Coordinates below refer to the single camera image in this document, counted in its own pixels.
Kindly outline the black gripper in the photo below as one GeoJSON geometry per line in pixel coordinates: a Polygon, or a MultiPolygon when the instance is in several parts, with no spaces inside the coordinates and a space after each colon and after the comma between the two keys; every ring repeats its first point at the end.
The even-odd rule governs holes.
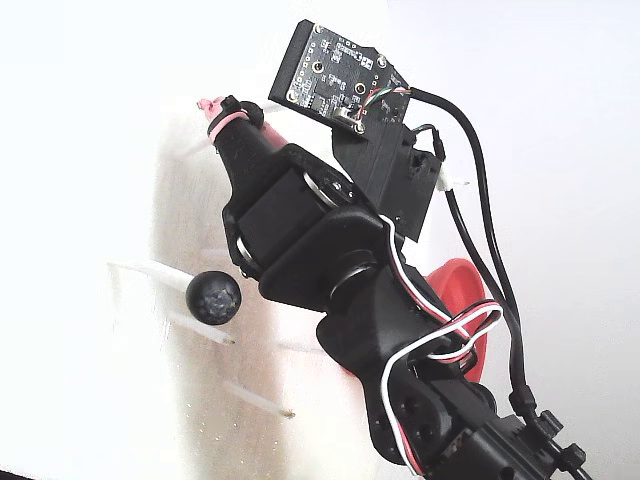
{"type": "Polygon", "coordinates": [[[323,312],[349,268],[384,263],[385,231],[363,195],[335,192],[328,206],[315,191],[347,187],[339,171],[288,144],[253,102],[229,95],[197,106],[232,187],[223,224],[233,262],[264,298],[323,312]]]}

